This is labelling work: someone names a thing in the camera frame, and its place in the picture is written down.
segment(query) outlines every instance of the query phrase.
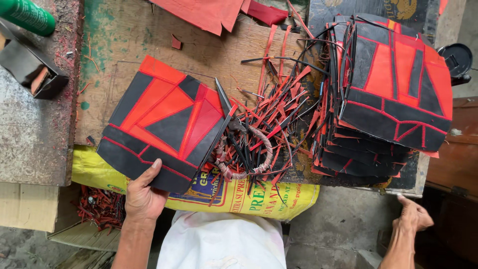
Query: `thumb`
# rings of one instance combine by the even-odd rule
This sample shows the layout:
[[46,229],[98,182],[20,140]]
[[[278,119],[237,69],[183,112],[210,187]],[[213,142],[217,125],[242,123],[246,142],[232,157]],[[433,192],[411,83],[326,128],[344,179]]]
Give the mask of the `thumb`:
[[151,167],[148,168],[136,181],[141,187],[148,186],[149,183],[156,177],[161,170],[161,166],[163,165],[163,161],[161,159],[156,159]]

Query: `white cloth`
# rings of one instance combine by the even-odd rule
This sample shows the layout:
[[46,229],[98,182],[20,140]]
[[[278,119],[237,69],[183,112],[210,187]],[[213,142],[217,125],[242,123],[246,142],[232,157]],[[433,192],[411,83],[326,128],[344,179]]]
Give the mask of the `white cloth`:
[[279,221],[233,213],[177,211],[157,269],[286,268]]

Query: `cardboard box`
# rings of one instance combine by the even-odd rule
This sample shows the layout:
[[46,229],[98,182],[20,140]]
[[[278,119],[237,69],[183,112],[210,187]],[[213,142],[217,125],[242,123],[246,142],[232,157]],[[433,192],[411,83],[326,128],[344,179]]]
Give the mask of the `cardboard box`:
[[40,230],[49,240],[94,250],[116,251],[120,231],[101,232],[81,217],[71,201],[78,201],[80,185],[41,186],[0,182],[0,225]]

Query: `red and black leather panel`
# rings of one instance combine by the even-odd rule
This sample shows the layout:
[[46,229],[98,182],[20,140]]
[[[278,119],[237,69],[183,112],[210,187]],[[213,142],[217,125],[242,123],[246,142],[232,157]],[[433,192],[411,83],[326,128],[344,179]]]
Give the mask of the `red and black leather panel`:
[[163,168],[151,185],[184,193],[223,123],[216,91],[146,56],[103,130],[97,153],[131,179],[160,158]]
[[383,19],[357,17],[355,68],[340,119],[392,143],[437,151],[452,119],[448,68],[419,33]]

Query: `scissors blade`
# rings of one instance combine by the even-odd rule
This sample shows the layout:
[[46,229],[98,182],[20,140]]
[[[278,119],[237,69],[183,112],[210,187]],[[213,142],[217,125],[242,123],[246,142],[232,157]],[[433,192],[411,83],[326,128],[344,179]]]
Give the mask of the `scissors blade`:
[[224,115],[226,116],[229,114],[229,111],[231,111],[232,106],[231,103],[229,102],[229,98],[224,92],[224,89],[221,86],[221,83],[219,83],[219,80],[215,78],[216,80],[216,86],[217,86],[217,92],[219,94],[219,99],[221,100],[221,105],[222,105],[222,110],[224,110]]

